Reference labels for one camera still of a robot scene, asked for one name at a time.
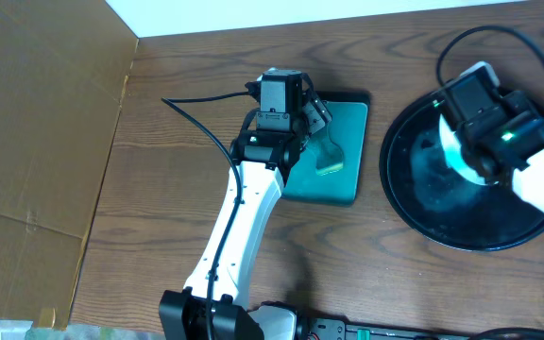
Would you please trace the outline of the mint plate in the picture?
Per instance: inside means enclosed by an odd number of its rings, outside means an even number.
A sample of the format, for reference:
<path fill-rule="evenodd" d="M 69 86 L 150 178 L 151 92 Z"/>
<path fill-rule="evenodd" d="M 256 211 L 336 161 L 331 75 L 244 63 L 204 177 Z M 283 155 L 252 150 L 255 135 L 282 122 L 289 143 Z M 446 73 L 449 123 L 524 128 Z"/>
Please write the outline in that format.
<path fill-rule="evenodd" d="M 450 128 L 443 115 L 439 116 L 438 132 L 446 165 L 466 181 L 487 186 L 486 178 L 480 173 L 482 156 L 462 147 L 456 132 Z"/>

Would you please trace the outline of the green yellow sponge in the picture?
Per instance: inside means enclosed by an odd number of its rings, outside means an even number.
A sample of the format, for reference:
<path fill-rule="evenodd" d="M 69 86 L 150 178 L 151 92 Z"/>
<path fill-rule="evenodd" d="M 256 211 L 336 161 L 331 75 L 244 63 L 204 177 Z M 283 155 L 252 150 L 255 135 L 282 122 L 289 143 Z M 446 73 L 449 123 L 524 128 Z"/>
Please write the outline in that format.
<path fill-rule="evenodd" d="M 337 172 L 344 167 L 344 152 L 330 135 L 330 127 L 326 126 L 313 134 L 308 149 L 315 157 L 315 172 L 325 176 Z"/>

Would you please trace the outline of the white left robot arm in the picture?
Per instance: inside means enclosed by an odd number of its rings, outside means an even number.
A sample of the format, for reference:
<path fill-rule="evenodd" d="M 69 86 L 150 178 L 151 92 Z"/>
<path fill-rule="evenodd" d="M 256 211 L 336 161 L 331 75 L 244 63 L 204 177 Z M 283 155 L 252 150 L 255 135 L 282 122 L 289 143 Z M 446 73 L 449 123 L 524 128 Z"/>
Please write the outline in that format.
<path fill-rule="evenodd" d="M 246 84 L 260 106 L 221 149 L 226 195 L 206 248 L 179 292 L 165 291 L 159 316 L 168 339 L 303 339 L 297 312 L 248 308 L 249 285 L 268 218 L 310 137 L 330 118 L 305 73 L 270 69 Z"/>

